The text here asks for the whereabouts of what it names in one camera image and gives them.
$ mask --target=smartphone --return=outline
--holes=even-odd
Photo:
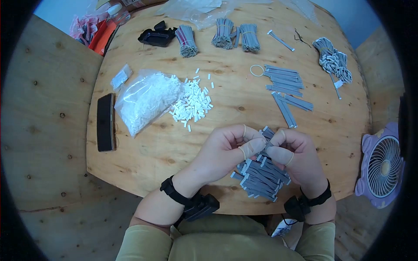
[[[114,103],[114,93],[105,95],[97,101],[97,149],[99,152],[116,149],[113,127]]]

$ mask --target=cardboard box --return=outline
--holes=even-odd
[[[156,3],[165,2],[166,0],[98,0],[96,5],[96,10],[104,5],[105,3],[109,2],[111,5],[116,5],[117,3],[121,3],[122,5],[126,6],[126,9],[130,12],[137,8],[152,5]]]

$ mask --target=fan grille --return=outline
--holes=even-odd
[[[373,148],[367,169],[367,184],[375,197],[384,198],[395,189],[401,163],[398,139],[393,136],[381,138]]]

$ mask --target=wooden wall panel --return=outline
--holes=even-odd
[[[141,200],[86,170],[87,118],[102,60],[33,16],[5,78],[5,177],[25,226],[50,260],[114,260]]]
[[[389,36],[382,27],[356,52],[369,89],[373,132],[377,132],[388,122],[398,121],[399,97],[405,91],[402,72]]]

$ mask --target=desk fan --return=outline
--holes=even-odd
[[[389,205],[398,195],[404,167],[400,156],[398,124],[388,123],[374,135],[362,139],[363,161],[361,177],[355,193],[365,195],[377,208]]]

